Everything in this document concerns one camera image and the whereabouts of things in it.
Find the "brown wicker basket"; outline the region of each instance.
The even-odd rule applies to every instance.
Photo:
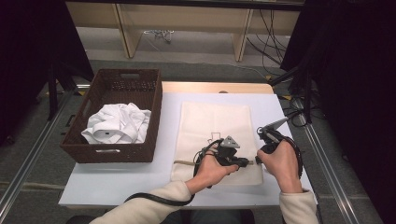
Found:
[[[160,125],[163,85],[158,69],[101,69],[68,130],[61,148],[76,162],[151,162]],[[146,140],[138,144],[88,144],[81,132],[103,105],[134,103],[151,111]]]

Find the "person's right hand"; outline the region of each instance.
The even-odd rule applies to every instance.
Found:
[[[262,150],[257,155],[264,163],[267,171],[276,178],[280,190],[284,193],[302,193],[303,188],[298,176],[298,162],[293,147],[285,140],[272,154]]]

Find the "beige sleeve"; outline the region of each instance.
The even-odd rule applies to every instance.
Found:
[[[280,193],[279,197],[280,210],[286,223],[318,223],[317,205],[310,190],[304,193]]]
[[[180,202],[185,202],[191,197],[186,184],[182,181],[171,182],[163,188],[152,190],[150,193]],[[102,217],[92,221],[91,224],[160,223],[168,214],[179,208],[148,199],[136,198],[105,213]]]

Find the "white cloth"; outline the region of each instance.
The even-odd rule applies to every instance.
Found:
[[[143,143],[149,127],[151,111],[140,110],[130,103],[104,105],[88,119],[81,134],[89,144]]]
[[[183,102],[177,136],[175,161],[193,161],[194,155],[213,141],[230,135],[240,146],[236,157],[255,161],[258,148],[255,144],[248,105],[218,105]],[[192,178],[193,166],[175,163],[171,180],[187,181]],[[246,168],[225,176],[223,185],[260,185],[263,182],[262,166],[254,162]]]

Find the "basket handle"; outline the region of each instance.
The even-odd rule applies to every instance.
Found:
[[[97,153],[120,153],[119,149],[97,149],[95,150]]]
[[[120,77],[129,79],[140,79],[140,74],[138,73],[121,73]]]

